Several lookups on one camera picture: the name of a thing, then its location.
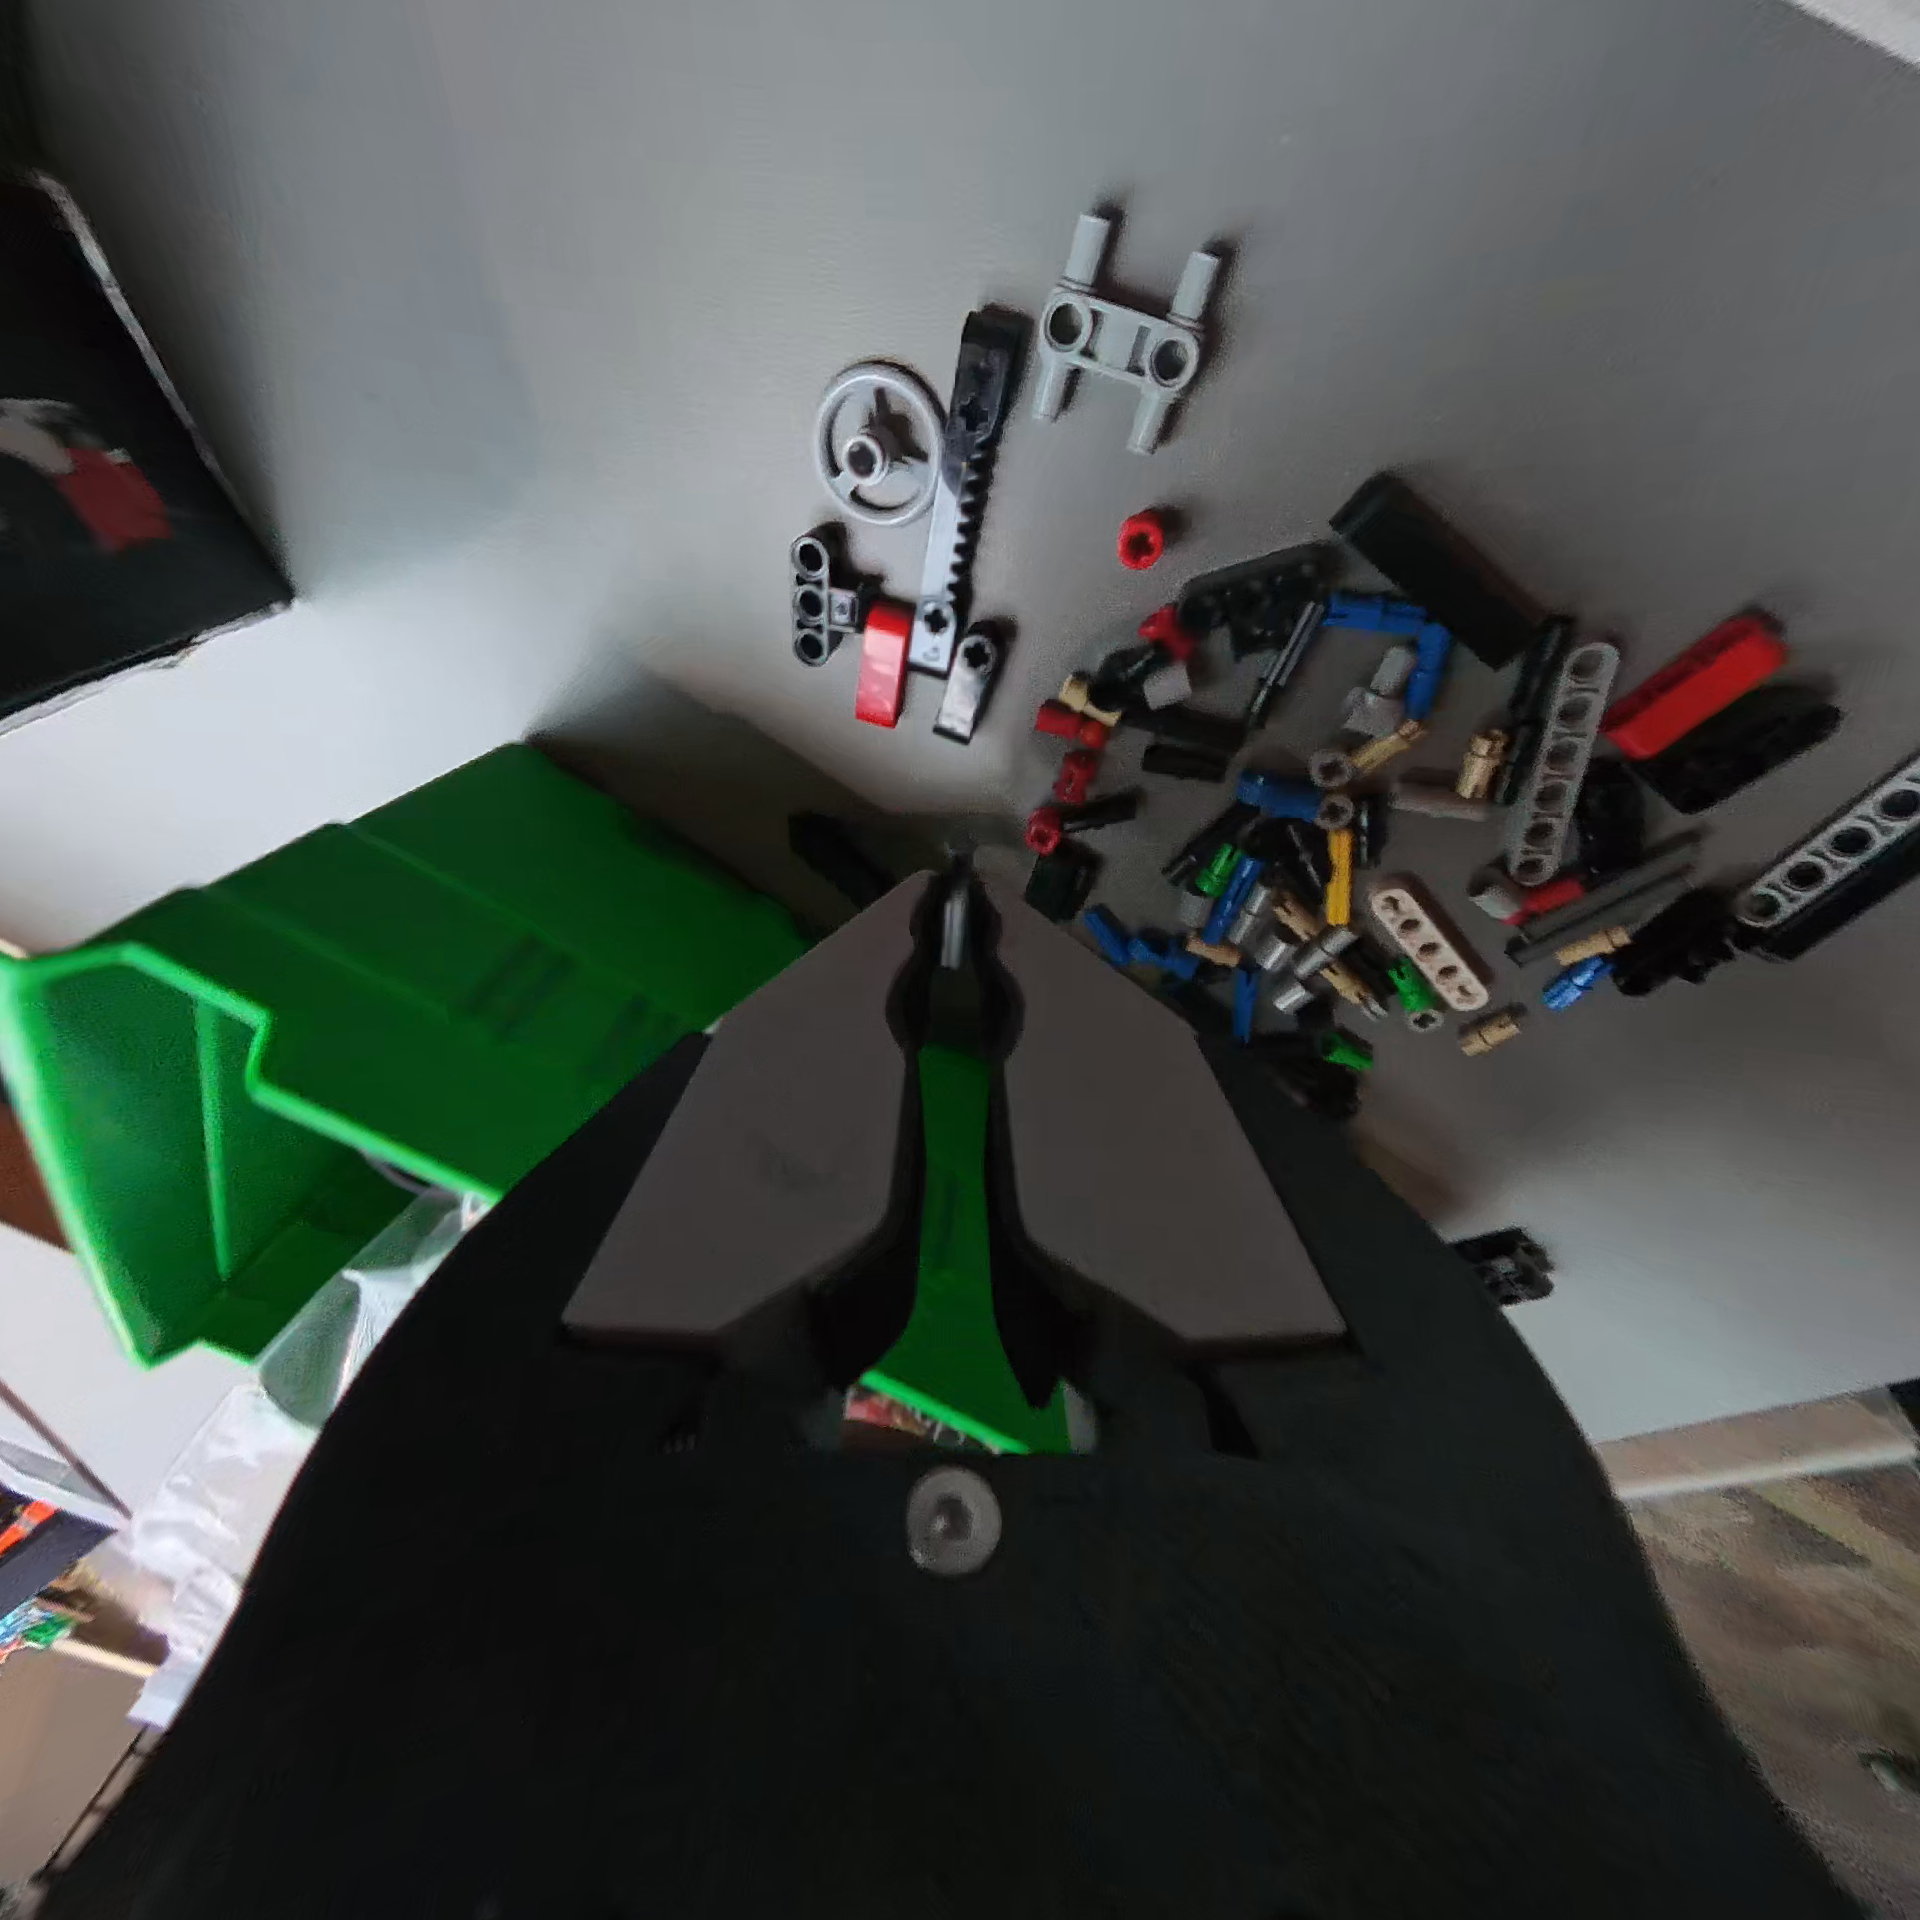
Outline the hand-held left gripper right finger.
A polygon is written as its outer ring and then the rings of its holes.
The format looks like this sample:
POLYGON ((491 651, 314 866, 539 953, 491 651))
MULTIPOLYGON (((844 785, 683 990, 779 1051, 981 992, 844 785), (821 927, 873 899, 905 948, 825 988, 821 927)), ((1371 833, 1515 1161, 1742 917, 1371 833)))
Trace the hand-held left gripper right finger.
POLYGON ((974 899, 990 1298, 1021 1390, 1083 1378, 1106 1331, 1188 1361, 1346 1342, 1195 1029, 1011 885, 974 899))

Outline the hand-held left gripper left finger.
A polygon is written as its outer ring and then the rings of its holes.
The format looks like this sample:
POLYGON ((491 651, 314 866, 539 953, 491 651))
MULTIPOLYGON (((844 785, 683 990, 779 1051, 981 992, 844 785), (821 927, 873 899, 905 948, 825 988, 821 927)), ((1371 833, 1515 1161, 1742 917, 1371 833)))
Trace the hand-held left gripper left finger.
POLYGON ((895 1346, 947 898, 903 879, 719 1021, 564 1308, 576 1342, 817 1386, 895 1346))

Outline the pile of lego pieces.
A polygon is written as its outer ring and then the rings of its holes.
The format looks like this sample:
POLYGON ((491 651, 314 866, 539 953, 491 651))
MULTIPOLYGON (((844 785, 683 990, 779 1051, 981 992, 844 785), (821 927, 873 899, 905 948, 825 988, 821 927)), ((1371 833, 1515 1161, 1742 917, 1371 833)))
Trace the pile of lego pieces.
MULTIPOLYGON (((1011 635, 969 613, 1021 397, 1054 421, 1113 381, 1141 458, 1188 407, 1230 255, 1192 249, 1141 300, 1115 236, 1106 206, 1076 219, 1035 318, 970 309, 947 395, 863 358, 819 397, 838 518, 790 543, 790 643, 809 668, 859 648, 861 722, 895 727, 912 677, 950 746, 989 713, 1011 635)), ((1012 833, 1021 899, 1348 1122, 1389 1024, 1483 1059, 1531 1010, 1784 966, 1917 883, 1917 753, 1733 882, 1698 877, 1694 832, 1650 840, 1650 808, 1696 821, 1839 731, 1788 653, 1748 604, 1620 684, 1610 635, 1376 471, 1326 540, 1188 578, 1035 707, 1054 762, 1012 833)))

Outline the black lego box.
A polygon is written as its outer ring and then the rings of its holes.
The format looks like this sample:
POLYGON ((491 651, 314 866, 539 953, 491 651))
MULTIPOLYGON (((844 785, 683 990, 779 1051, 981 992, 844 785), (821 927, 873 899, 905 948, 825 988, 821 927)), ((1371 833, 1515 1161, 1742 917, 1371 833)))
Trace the black lego box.
POLYGON ((294 597, 73 193, 5 170, 5 725, 294 597))

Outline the green plastic bin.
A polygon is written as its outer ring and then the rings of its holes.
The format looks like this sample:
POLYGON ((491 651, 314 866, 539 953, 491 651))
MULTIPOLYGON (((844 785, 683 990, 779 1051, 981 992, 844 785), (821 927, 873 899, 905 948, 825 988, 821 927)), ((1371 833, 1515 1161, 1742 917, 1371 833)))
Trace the green plastic bin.
POLYGON ((815 944, 510 743, 5 959, 5 1075, 132 1361, 254 1361, 397 1222, 397 1175, 502 1200, 815 944))

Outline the clear plastic bag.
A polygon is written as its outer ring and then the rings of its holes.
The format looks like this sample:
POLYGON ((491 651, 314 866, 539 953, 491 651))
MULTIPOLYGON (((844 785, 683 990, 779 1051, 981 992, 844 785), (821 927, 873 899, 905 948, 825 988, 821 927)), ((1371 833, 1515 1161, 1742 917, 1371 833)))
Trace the clear plastic bag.
POLYGON ((477 1195, 406 1204, 268 1342, 136 1508, 126 1547, 160 1590, 154 1630, 167 1644, 131 1711, 140 1725, 174 1724, 324 1425, 404 1308, 489 1212, 477 1195))

